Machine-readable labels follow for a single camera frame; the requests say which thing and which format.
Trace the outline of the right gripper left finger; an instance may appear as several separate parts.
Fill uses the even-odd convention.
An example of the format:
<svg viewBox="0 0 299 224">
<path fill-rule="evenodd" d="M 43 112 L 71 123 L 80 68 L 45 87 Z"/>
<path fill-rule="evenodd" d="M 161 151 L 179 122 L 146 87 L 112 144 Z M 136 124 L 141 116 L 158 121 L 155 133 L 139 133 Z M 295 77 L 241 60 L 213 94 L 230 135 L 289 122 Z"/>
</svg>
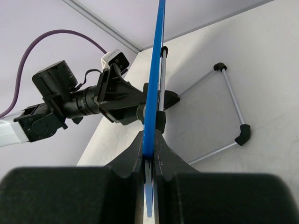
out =
<svg viewBox="0 0 299 224">
<path fill-rule="evenodd" d="M 103 167 L 15 168 L 0 183 L 3 224 L 141 224 L 142 136 Z"/>
</svg>

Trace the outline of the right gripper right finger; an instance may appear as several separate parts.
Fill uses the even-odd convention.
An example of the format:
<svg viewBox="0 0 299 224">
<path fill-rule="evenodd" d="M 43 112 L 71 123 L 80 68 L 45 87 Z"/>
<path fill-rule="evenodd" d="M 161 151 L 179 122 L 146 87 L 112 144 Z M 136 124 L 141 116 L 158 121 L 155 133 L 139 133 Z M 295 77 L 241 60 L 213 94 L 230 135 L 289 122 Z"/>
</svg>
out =
<svg viewBox="0 0 299 224">
<path fill-rule="evenodd" d="M 296 224 L 287 185 L 261 173 L 202 173 L 156 131 L 154 213 L 157 224 Z"/>
</svg>

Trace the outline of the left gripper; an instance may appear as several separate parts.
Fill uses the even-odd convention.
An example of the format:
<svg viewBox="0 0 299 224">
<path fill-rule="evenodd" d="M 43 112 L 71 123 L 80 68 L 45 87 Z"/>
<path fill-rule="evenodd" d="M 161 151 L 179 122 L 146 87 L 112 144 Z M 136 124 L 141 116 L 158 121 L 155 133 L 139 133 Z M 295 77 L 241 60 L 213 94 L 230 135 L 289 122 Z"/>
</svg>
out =
<svg viewBox="0 0 299 224">
<path fill-rule="evenodd" d="M 126 126 L 139 121 L 136 111 L 138 106 L 146 103 L 146 96 L 147 90 L 140 91 L 124 80 L 120 68 L 113 63 L 103 70 L 95 86 L 93 113 Z"/>
</svg>

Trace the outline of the green bone-shaped eraser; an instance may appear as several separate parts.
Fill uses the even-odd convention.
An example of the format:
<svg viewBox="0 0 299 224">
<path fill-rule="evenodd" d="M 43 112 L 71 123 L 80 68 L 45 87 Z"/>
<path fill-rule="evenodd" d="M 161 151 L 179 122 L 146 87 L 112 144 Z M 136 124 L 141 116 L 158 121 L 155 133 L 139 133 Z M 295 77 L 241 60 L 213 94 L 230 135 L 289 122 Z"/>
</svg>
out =
<svg viewBox="0 0 299 224">
<path fill-rule="evenodd" d="M 140 120 L 142 123 L 144 123 L 144 117 L 145 117 L 145 104 L 141 104 L 138 106 L 136 111 L 137 119 Z"/>
</svg>

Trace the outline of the blue framed whiteboard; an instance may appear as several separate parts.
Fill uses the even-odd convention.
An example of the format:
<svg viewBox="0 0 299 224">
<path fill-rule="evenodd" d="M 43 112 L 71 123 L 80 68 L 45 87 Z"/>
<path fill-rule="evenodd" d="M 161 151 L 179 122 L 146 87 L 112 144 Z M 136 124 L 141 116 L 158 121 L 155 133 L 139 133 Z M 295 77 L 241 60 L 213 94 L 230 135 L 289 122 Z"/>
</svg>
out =
<svg viewBox="0 0 299 224">
<path fill-rule="evenodd" d="M 145 165 L 145 202 L 147 217 L 152 217 L 153 209 L 153 155 L 156 130 L 159 73 L 161 70 L 161 48 L 164 42 L 165 0 L 160 0 L 157 11 L 156 29 L 153 42 L 149 73 L 145 117 L 143 124 L 142 158 Z"/>
</svg>

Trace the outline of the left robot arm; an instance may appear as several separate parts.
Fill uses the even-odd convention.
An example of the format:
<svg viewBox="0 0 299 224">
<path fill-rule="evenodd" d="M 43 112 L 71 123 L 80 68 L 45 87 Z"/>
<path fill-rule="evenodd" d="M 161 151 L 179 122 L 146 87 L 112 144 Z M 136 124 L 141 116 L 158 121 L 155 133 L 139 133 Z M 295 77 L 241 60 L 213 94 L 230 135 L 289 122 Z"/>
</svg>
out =
<svg viewBox="0 0 299 224">
<path fill-rule="evenodd" d="M 32 77 L 44 102 L 0 120 L 1 147 L 52 137 L 65 121 L 79 124 L 83 117 L 101 114 L 112 123 L 128 125 L 138 120 L 137 110 L 146 103 L 143 90 L 123 79 L 121 66 L 105 68 L 98 83 L 81 89 L 66 61 L 55 63 Z"/>
</svg>

